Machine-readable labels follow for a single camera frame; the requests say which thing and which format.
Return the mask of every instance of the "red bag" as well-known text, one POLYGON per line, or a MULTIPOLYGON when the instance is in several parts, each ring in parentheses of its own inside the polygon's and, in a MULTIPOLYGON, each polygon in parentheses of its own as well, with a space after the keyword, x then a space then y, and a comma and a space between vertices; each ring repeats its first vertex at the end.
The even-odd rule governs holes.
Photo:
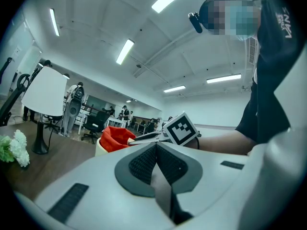
POLYGON ((107 151, 117 151, 123 148, 128 148, 128 139, 135 139, 136 136, 125 128, 108 126, 102 132, 100 145, 107 151))

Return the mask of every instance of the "black lamp stand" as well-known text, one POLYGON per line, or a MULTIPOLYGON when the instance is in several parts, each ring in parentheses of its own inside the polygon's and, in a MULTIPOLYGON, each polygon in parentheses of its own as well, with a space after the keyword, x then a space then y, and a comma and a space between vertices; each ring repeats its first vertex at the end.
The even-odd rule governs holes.
POLYGON ((32 151, 37 154, 48 153, 48 146, 44 142, 44 115, 40 115, 39 122, 37 123, 37 134, 34 145, 32 146, 32 151))

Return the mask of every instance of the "black grille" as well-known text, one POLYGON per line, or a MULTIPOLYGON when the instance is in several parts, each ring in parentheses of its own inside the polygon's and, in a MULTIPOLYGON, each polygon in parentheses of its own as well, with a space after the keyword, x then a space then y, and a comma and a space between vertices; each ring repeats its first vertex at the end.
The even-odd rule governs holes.
POLYGON ((65 223, 88 188, 89 186, 87 185, 76 183, 49 210, 48 214, 59 222, 65 223))
POLYGON ((234 162, 229 162, 229 161, 223 161, 221 163, 221 165, 230 167, 230 168, 234 168, 234 169, 238 169, 238 170, 242 170, 244 165, 240 164, 240 163, 234 163, 234 162))
POLYGON ((157 146, 157 164, 170 185, 188 171, 188 166, 183 160, 159 146, 157 146))
POLYGON ((151 147, 129 163, 129 170, 133 176, 150 185, 155 166, 155 146, 151 147))

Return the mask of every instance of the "white bucket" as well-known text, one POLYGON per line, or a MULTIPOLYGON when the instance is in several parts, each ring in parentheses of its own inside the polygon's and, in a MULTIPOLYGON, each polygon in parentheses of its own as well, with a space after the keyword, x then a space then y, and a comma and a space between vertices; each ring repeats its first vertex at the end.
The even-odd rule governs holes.
POLYGON ((100 155, 105 155, 108 152, 100 145, 100 138, 98 138, 96 142, 96 151, 95 151, 95 157, 100 155))

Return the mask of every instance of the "lamp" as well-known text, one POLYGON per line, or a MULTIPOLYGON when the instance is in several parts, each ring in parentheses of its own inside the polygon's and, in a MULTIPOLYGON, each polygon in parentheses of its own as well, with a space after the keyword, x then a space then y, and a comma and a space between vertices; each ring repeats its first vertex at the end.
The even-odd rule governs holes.
POLYGON ((70 79, 70 76, 68 73, 63 74, 63 77, 65 77, 66 79, 70 79))
POLYGON ((44 142, 44 115, 62 116, 63 97, 65 95, 67 79, 62 74, 50 67, 43 67, 22 99, 22 104, 29 109, 40 113, 40 120, 37 123, 37 135, 32 151, 37 154, 45 154, 48 147, 44 142))

